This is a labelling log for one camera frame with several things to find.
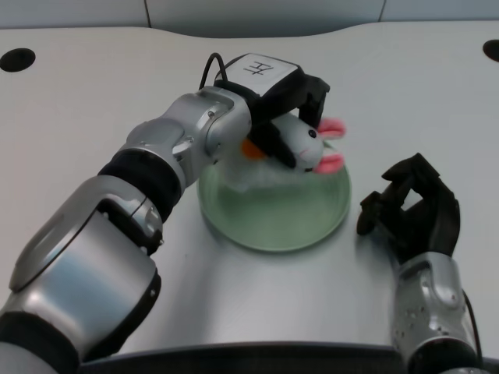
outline black hole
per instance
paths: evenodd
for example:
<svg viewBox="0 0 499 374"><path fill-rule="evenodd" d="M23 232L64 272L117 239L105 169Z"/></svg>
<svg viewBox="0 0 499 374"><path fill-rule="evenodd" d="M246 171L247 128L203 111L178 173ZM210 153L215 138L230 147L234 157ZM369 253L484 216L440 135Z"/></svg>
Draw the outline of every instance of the black hole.
<svg viewBox="0 0 499 374"><path fill-rule="evenodd" d="M0 58L0 69L6 72L20 72L32 66L36 57L30 49L12 49Z"/></svg>
<svg viewBox="0 0 499 374"><path fill-rule="evenodd" d="M488 58L499 62L499 41L488 41L483 45L483 52Z"/></svg>

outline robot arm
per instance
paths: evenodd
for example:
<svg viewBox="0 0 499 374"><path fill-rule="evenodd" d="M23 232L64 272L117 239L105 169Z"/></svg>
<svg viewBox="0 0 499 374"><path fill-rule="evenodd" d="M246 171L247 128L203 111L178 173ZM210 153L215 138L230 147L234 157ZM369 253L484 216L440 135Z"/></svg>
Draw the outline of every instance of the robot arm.
<svg viewBox="0 0 499 374"><path fill-rule="evenodd" d="M357 232L374 228L388 237L401 266L395 293L393 340L409 374L480 373L482 353L471 304L451 258L460 228L459 204L417 154L383 178L383 193L361 202ZM423 199L407 210L413 189Z"/></svg>
<svg viewBox="0 0 499 374"><path fill-rule="evenodd" d="M30 240L0 311L0 369L74 373L81 362L117 352L160 292L149 256L163 243L162 224L185 188L252 128L296 107L309 121L320 117L325 83L311 86L313 77L297 65L246 56L266 67L233 63L229 75L247 77L224 86L221 64L218 85L202 83L137 126ZM265 90L251 90L257 86ZM323 96L309 94L323 89Z"/></svg>

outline robot forearm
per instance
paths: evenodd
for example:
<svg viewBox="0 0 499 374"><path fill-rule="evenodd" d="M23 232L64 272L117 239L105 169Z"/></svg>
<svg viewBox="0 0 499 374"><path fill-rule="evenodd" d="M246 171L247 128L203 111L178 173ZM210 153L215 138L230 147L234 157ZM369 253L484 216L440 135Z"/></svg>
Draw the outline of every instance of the robot forearm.
<svg viewBox="0 0 499 374"><path fill-rule="evenodd" d="M0 342L57 372L115 353L161 288L149 257L184 189L250 131L246 102L216 87L137 126L23 250L0 313Z"/></svg>
<svg viewBox="0 0 499 374"><path fill-rule="evenodd" d="M58 374L47 362L17 345L0 342L0 372L8 374Z"/></svg>
<svg viewBox="0 0 499 374"><path fill-rule="evenodd" d="M426 252L402 265L394 319L395 347L410 374L480 372L472 320L451 257Z"/></svg>

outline white wall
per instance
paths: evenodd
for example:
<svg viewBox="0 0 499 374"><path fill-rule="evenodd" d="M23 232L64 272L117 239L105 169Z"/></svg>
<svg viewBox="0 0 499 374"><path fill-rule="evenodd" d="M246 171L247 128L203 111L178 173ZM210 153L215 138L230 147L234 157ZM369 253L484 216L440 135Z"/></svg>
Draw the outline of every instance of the white wall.
<svg viewBox="0 0 499 374"><path fill-rule="evenodd" d="M0 29L144 26L143 0L0 0Z"/></svg>
<svg viewBox="0 0 499 374"><path fill-rule="evenodd" d="M206 37L288 37L378 21L383 0L147 0L152 27Z"/></svg>
<svg viewBox="0 0 499 374"><path fill-rule="evenodd" d="M387 0L383 21L499 19L498 0Z"/></svg>
<svg viewBox="0 0 499 374"><path fill-rule="evenodd" d="M297 36L376 22L385 0L145 0L152 27L205 37ZM386 0L383 21L499 19L499 0ZM144 0L0 0L0 29L144 26Z"/></svg>

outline black cable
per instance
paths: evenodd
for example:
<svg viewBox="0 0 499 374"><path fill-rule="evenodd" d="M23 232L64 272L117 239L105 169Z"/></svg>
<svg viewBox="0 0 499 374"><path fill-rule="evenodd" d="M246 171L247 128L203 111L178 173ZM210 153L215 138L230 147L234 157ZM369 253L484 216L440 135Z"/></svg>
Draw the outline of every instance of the black cable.
<svg viewBox="0 0 499 374"><path fill-rule="evenodd" d="M210 72L211 63L214 59L218 61L218 67L220 68L221 78L224 81L227 81L227 72L225 71L224 60L221 59L221 56L218 53L212 53L210 58L208 59L206 66L204 67L203 76L201 77L200 89L204 87L206 84L206 78L208 77L208 73Z"/></svg>
<svg viewBox="0 0 499 374"><path fill-rule="evenodd" d="M387 0L384 0L383 5L381 6L380 16L378 17L377 22L381 22L381 20L383 19L384 8L386 6L387 6Z"/></svg>
<svg viewBox="0 0 499 374"><path fill-rule="evenodd" d="M153 27L150 24L149 7L147 6L147 0L143 0L143 7L146 9L147 25L150 29L152 29Z"/></svg>
<svg viewBox="0 0 499 374"><path fill-rule="evenodd" d="M469 302L469 298L468 295L465 293L465 290L462 290L462 294L465 296L465 303L469 310L469 317L471 318L471 324L473 325L473 334L475 335L476 355L480 360L480 364L483 365L482 346L480 345L480 337L478 336L478 328L476 327L475 313L473 313L471 302Z"/></svg>

